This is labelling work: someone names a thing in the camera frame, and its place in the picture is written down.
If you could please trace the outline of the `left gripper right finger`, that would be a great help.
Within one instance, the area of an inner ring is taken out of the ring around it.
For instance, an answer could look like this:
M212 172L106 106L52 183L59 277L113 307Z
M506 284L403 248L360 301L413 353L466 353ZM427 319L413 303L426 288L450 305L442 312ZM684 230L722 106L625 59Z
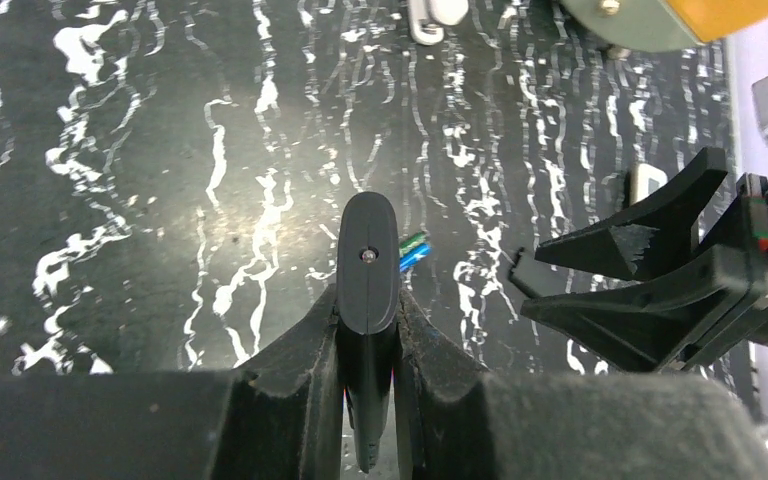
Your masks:
M716 381L493 372L407 291L396 325L403 479L768 479L748 412Z

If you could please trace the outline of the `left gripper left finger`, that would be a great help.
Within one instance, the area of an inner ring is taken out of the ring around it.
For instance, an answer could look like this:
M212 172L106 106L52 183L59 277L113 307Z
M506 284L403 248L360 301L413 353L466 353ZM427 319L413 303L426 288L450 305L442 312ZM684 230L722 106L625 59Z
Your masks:
M336 290L231 370L0 379L0 479L336 479Z

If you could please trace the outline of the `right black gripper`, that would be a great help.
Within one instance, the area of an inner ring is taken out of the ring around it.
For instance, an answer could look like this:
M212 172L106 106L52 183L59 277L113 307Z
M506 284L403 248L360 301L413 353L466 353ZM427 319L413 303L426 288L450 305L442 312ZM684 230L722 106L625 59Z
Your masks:
M689 371L745 340L768 343L768 180L744 175L720 219L698 233L728 167L723 149L705 147L650 196L534 253L544 263L648 282L527 300L522 314L632 373Z

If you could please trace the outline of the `black remote battery cover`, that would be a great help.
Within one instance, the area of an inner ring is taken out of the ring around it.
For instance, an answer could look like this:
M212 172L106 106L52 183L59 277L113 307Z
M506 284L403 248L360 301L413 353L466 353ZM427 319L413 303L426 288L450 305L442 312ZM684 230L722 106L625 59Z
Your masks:
M522 248L517 253L509 280L527 297L540 298L565 292L565 282L550 265L534 258L533 253Z

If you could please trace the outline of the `black tv remote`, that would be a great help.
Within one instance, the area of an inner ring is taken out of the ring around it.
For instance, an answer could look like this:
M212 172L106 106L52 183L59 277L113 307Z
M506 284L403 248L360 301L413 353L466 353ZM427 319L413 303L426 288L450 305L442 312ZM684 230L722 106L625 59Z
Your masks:
M396 343L400 255L388 199L362 192L341 218L337 255L337 349L358 467L376 465L386 426Z

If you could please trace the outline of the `white air conditioner remote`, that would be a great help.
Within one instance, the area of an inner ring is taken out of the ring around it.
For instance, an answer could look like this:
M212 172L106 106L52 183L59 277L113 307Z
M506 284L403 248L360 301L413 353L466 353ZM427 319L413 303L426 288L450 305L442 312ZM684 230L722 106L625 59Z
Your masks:
M626 177L626 205L642 201L669 180L665 171L646 163L632 166Z

